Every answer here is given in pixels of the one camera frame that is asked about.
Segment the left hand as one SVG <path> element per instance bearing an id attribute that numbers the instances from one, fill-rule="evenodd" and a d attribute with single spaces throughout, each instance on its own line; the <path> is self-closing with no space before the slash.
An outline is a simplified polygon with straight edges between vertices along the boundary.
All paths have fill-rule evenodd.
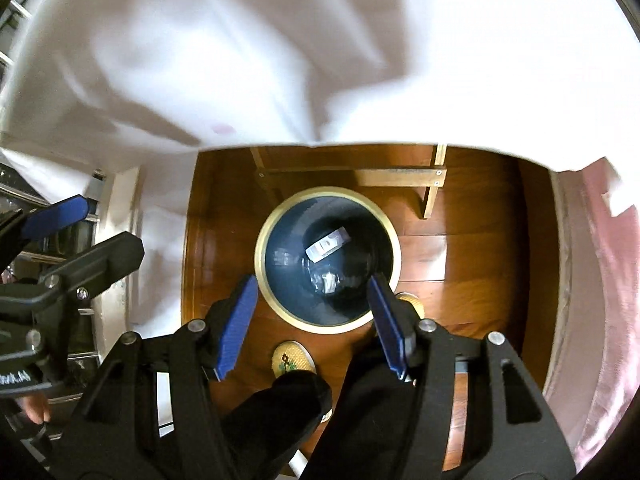
<path id="1" fill-rule="evenodd" d="M 48 398 L 41 392 L 30 396 L 21 396 L 16 400 L 27 418 L 36 425 L 51 421 L 51 409 Z"/>

